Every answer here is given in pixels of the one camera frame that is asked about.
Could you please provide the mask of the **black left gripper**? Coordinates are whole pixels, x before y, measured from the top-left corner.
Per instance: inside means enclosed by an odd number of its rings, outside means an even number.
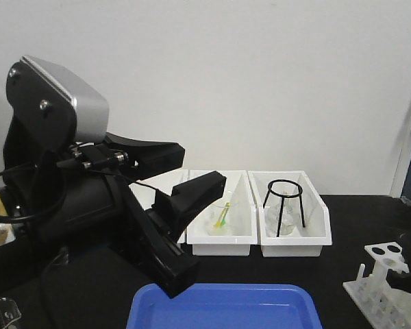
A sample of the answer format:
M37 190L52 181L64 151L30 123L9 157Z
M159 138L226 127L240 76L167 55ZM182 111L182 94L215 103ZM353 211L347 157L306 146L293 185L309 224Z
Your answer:
M116 247L140 262L170 297L196 280L198 260L177 240L204 209L222 198L226 177L212 171L158 191L145 210L130 185L181 168L185 149L175 142L137 141L109 132L97 144L43 149L11 120L3 147L2 195L21 213L10 251L44 260L63 247Z

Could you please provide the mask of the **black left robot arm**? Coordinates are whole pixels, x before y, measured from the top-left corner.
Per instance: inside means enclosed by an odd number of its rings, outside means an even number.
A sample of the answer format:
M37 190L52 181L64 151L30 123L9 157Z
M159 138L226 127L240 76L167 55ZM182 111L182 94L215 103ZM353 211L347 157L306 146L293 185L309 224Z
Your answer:
M39 254L61 247L119 247L143 262L170 296L195 281L199 263L177 246L199 212L193 184L155 194L145 210L130 185L179 168L177 143L136 141L107 133L98 143L60 141L68 126L12 119L3 148L5 186L0 188L0 242L11 230Z

